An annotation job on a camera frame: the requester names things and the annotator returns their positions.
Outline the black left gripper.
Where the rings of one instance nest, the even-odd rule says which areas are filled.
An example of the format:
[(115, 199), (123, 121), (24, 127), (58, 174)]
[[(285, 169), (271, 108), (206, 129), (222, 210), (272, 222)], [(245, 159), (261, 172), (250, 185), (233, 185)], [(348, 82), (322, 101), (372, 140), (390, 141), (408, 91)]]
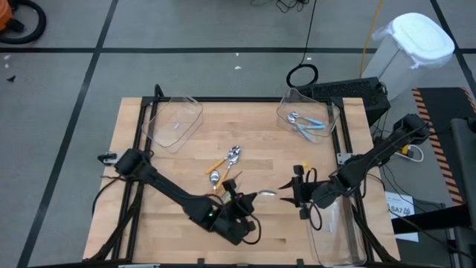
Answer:
[(253, 201), (257, 192), (236, 192), (237, 184), (234, 179), (222, 185), (231, 194), (231, 199), (219, 209), (220, 215), (215, 220), (213, 230), (236, 246), (257, 228), (253, 221), (248, 220), (254, 212)]

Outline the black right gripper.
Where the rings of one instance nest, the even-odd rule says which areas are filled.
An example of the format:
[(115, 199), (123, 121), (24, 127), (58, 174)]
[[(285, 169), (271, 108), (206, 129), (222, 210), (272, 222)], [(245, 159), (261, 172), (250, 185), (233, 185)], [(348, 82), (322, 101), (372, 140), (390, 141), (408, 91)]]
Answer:
[(302, 165), (294, 165), (293, 171), (295, 172), (293, 181), (279, 187), (279, 190), (293, 187), (294, 198), (281, 197), (280, 200), (290, 202), (294, 207), (298, 207), (300, 219), (308, 220), (310, 212), (306, 205), (311, 203), (312, 192), (321, 185), (321, 182), (318, 181), (318, 172), (312, 167), (307, 173), (304, 173)]

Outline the clear plastic bin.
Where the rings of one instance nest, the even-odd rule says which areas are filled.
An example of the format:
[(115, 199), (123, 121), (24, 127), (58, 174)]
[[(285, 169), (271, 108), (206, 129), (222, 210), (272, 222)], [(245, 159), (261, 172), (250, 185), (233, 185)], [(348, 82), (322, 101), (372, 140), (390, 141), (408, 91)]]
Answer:
[(327, 208), (309, 206), (308, 236), (312, 257), (325, 267), (358, 266), (367, 255), (353, 217), (353, 200), (339, 197)]
[[(324, 123), (325, 128), (323, 130), (306, 130), (314, 138), (312, 142), (314, 144), (320, 143), (325, 138), (329, 138), (335, 129), (337, 120), (340, 118), (340, 110), (338, 107), (308, 98), (302, 95), (297, 89), (290, 89), (282, 97), (276, 109), (276, 122), (281, 129), (289, 131), (291, 134), (295, 134), (303, 139), (305, 138), (302, 134), (294, 129), (294, 124), (289, 123), (287, 120), (287, 115), (291, 112), (297, 112), (300, 115), (314, 118)], [(314, 125), (301, 118), (296, 118), (296, 121), (302, 125)]]
[(171, 97), (157, 105), (142, 131), (168, 153), (177, 153), (201, 126), (202, 112), (202, 105), (192, 97)]

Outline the white paper sign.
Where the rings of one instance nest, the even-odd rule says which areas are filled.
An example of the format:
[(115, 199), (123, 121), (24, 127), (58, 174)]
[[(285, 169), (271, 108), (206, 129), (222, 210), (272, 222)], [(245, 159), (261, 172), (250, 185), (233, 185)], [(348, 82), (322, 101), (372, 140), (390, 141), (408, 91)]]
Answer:
[[(406, 217), (415, 214), (414, 199), (408, 195), (401, 195), (393, 192), (385, 192), (387, 207), (390, 210), (390, 218)], [(419, 242), (419, 235), (416, 232), (407, 234), (395, 234), (397, 240)]]

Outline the black computer tower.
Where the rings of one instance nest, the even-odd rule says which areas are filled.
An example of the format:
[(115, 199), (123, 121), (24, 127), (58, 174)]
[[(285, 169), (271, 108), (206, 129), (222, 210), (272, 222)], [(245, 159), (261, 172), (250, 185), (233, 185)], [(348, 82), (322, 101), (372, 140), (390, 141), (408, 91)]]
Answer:
[(302, 95), (312, 99), (319, 98), (361, 98), (371, 126), (390, 108), (387, 89), (377, 77), (319, 83), (296, 88)]

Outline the black metal beam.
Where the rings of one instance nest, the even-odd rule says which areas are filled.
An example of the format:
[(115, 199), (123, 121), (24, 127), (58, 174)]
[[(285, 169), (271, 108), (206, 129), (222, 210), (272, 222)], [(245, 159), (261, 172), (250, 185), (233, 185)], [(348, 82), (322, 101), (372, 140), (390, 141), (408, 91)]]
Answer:
[(451, 229), (455, 227), (472, 228), (471, 219), (466, 214), (415, 214), (392, 219), (396, 234)]

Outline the black mat with hazard stripes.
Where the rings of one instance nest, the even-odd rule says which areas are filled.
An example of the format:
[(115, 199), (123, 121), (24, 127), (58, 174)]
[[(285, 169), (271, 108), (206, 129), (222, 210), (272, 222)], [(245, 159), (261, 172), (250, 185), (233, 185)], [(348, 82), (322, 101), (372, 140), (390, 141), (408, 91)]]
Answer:
[(451, 120), (476, 117), (469, 91), (462, 87), (414, 88), (411, 90), (419, 116), (430, 126), (429, 142), (454, 205), (466, 201)]

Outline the white trash can with bag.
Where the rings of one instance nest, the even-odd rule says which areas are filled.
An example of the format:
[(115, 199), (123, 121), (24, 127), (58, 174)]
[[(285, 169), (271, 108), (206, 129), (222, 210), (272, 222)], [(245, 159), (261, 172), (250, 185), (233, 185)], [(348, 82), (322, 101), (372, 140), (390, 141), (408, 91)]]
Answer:
[(381, 43), (362, 77), (383, 83), (389, 101), (415, 87), (425, 73), (442, 68), (455, 50), (451, 37), (421, 13), (397, 16), (371, 37)]

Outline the orange vacuum cleaner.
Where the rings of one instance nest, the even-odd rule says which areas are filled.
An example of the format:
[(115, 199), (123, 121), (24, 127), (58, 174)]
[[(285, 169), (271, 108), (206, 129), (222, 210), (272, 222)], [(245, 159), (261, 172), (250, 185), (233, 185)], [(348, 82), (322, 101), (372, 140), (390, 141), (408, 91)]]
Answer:
[(13, 21), (13, 11), (9, 0), (0, 0), (0, 32), (7, 30)]

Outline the grey metal post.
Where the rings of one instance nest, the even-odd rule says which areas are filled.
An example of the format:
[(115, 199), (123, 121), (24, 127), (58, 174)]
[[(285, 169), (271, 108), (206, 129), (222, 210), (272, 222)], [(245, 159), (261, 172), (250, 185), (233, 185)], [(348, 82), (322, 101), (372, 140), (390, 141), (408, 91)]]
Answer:
[(468, 250), (469, 257), (460, 257), (462, 268), (476, 268), (476, 117), (451, 120), (454, 143), (460, 163), (465, 211), (469, 221), (454, 229), (457, 248)]

